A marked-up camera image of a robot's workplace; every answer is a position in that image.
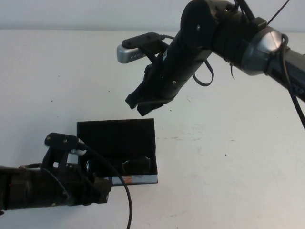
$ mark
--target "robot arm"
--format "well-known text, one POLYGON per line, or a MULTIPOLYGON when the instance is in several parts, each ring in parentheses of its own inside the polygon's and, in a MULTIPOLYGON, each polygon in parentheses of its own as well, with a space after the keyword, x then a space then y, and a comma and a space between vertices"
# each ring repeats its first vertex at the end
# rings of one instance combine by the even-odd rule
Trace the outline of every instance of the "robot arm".
MULTIPOLYGON (((244 0, 236 2, 191 1, 183 11, 180 31, 167 48, 162 42, 165 37, 158 34, 153 39, 149 34, 127 39, 118 46, 119 62, 144 56, 152 61, 142 83, 126 99, 131 109, 138 106, 144 116, 172 101, 213 52, 248 75, 265 73, 288 87, 281 65, 282 34, 266 20, 255 18, 244 0)), ((285 47, 285 61, 293 91, 305 101, 305 57, 285 47)))

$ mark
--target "white surface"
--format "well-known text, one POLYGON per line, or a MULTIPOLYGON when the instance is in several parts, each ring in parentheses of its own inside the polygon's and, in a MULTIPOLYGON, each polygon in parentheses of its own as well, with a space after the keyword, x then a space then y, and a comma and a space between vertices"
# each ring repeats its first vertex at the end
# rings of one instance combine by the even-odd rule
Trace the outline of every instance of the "white surface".
MULTIPOLYGON (((190 0, 3 0, 0 28, 178 31, 190 0)), ((255 16, 269 20, 286 0, 247 0, 255 16)), ((305 31, 304 0, 292 0, 272 26, 305 31)))
MULTIPOLYGON (((0 31, 0 164, 41 162, 46 135, 74 135, 77 121, 141 118, 124 100, 149 61, 116 62, 116 46, 139 34, 0 31)), ((305 53, 305 34, 288 35, 305 53)), ((237 69, 233 80, 229 64, 209 60, 211 86, 190 80, 147 116, 159 184, 130 187, 132 228, 303 228, 305 132, 288 92, 237 69)), ((197 76, 210 77, 204 66, 197 76)), ((105 205, 7 211, 0 220, 5 229, 123 229, 127 218, 124 189, 114 187, 105 205)))

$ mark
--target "black tube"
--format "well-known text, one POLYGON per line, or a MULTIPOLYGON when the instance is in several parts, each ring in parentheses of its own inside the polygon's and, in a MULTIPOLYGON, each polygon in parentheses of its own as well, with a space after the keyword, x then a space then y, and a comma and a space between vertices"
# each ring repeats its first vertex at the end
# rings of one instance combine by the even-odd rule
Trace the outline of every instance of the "black tube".
MULTIPOLYGON (((285 59, 293 91, 305 102, 305 57, 293 50, 287 50, 285 59)), ((277 54, 270 61, 265 73, 287 88, 282 72, 280 55, 277 54)))

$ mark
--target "white table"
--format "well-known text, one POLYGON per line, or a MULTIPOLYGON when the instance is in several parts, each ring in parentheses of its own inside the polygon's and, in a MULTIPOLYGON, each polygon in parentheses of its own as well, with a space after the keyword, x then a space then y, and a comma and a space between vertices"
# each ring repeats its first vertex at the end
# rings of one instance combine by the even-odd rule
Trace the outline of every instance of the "white table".
MULTIPOLYGON (((126 96, 147 58, 116 61, 139 32, 0 31, 0 164, 41 162, 50 132, 77 121, 141 118, 126 96)), ((305 34, 288 34, 305 53, 305 34)), ((190 80, 155 118, 159 183, 131 186, 133 229, 286 229, 305 226, 305 132, 288 92, 265 75, 246 76, 216 55, 207 88, 190 80)), ((205 66, 198 78, 209 80, 205 66)), ((123 229, 122 187, 88 207, 7 211, 5 229, 123 229)))

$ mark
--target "black strap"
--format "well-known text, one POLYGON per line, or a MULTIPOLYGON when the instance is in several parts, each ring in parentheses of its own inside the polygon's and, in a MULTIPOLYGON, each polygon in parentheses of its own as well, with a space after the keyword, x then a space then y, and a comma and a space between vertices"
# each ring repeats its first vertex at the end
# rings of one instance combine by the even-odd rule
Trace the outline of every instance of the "black strap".
POLYGON ((202 87, 207 87, 207 86, 210 86, 211 83, 213 82, 213 79, 214 79, 214 71, 213 71, 213 68, 211 67, 210 63, 206 60, 205 62, 205 65, 208 67, 208 69, 210 70, 211 74, 212 74, 212 80, 209 82, 209 83, 203 83, 201 82, 200 80, 197 79, 196 75, 194 74, 193 75, 193 78, 194 80, 196 81, 196 83, 198 83, 200 86, 202 87))
POLYGON ((235 80, 235 78, 234 78, 234 76, 233 76, 233 65, 230 64, 230 66, 231 66, 231 75, 232 75, 233 79, 235 80))

